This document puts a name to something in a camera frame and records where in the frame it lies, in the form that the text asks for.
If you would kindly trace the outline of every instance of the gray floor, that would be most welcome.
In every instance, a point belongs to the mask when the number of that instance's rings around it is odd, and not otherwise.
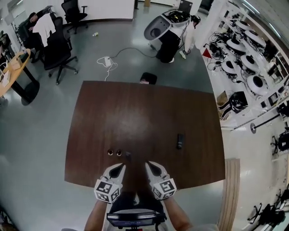
[[[49,79],[41,62],[29,64],[41,85],[33,103],[22,106],[13,90],[5,95],[0,107],[0,203],[21,231],[83,230],[96,200],[93,189],[64,181],[67,139],[81,83],[103,81],[107,69],[97,59],[113,56],[122,48],[133,46],[154,55],[143,31],[166,9],[152,5],[148,11],[140,4],[132,23],[94,23],[89,29],[80,28],[71,38],[72,53],[79,58],[71,65],[79,69],[78,75],[65,70],[56,86],[55,74]],[[94,32],[99,36],[92,37]],[[108,81],[137,83],[143,72],[151,72],[161,85],[212,92],[198,50],[187,60],[177,55],[173,64],[162,64],[137,51],[124,51],[114,61],[119,66]],[[19,82],[25,85],[29,80],[23,74]],[[176,199],[195,224],[216,223],[222,188],[223,183],[217,182],[181,190]]]

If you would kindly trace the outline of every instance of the brown table top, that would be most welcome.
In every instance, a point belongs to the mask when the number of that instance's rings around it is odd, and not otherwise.
[[[184,134],[177,150],[177,134]],[[108,149],[123,150],[109,156]],[[125,152],[131,153],[126,159]],[[104,170],[127,166],[124,190],[144,187],[145,161],[163,165],[178,189],[225,178],[214,95],[138,83],[84,81],[67,144],[65,181],[94,187]]]
[[[28,58],[25,60],[24,63],[22,63],[22,66],[17,69],[17,70],[13,70],[11,66],[8,65],[8,70],[11,72],[11,75],[10,75],[10,81],[9,83],[3,87],[2,84],[0,84],[0,96],[3,96],[12,86],[12,84],[14,84],[14,82],[18,79],[18,77],[20,76],[20,74],[22,73],[24,67],[26,66],[26,64],[28,63],[29,61],[29,58],[30,58],[30,55],[31,55],[31,51],[30,49],[26,49],[27,53],[29,54]],[[17,59],[20,55],[23,55],[24,53],[23,52],[18,52],[12,60],[15,60]]]

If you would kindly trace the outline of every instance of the white cable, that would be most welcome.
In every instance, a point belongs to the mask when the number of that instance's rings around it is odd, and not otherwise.
[[[111,65],[110,65],[110,66],[106,66],[105,64],[99,62],[99,60],[104,59],[104,58],[108,58],[108,59],[111,61]],[[107,78],[108,78],[108,76],[109,76],[109,72],[110,72],[111,70],[115,70],[115,69],[118,67],[118,64],[117,64],[117,63],[114,63],[114,62],[112,61],[112,59],[111,59],[110,57],[108,57],[108,56],[102,57],[102,58],[98,59],[96,62],[97,62],[98,64],[102,64],[104,67],[109,67],[109,68],[108,68],[108,71],[107,71],[107,72],[108,72],[107,77],[105,77],[104,81],[107,80]]]

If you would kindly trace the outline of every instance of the black table base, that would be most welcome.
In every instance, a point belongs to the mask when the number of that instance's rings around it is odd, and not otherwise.
[[[32,74],[28,71],[26,67],[24,67],[24,72],[30,78],[31,83],[29,83],[25,89],[23,89],[19,83],[16,81],[12,84],[11,88],[21,96],[21,102],[24,106],[30,104],[38,94],[40,84],[39,82],[32,76]]]

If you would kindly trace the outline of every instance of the ceiling light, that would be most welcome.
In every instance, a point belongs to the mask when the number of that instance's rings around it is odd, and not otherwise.
[[[19,5],[21,2],[23,2],[23,0],[19,1],[16,5]]]
[[[254,6],[252,6],[250,3],[248,3],[246,0],[243,0],[244,2],[246,2],[249,6],[251,6],[253,8],[253,10],[255,10],[258,14],[260,13]]]
[[[242,3],[244,6],[246,6],[244,3]],[[246,6],[247,7],[247,6]],[[247,7],[253,14],[255,13],[253,10],[251,10],[249,7]]]
[[[275,32],[275,34],[281,38],[280,34],[276,31],[276,29],[273,27],[273,25],[271,23],[269,23],[269,25],[272,27],[273,31]]]

